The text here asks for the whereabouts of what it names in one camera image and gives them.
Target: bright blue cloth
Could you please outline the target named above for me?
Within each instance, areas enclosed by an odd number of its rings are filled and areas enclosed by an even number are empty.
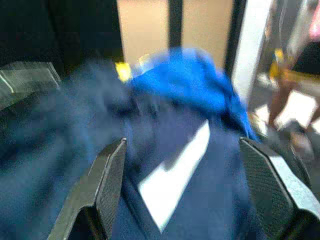
[[[151,58],[145,67],[151,70],[131,80],[133,88],[192,105],[208,116],[218,115],[228,128],[236,128],[246,137],[257,140],[246,108],[230,79],[216,70],[206,52],[173,48],[169,55],[164,53]]]

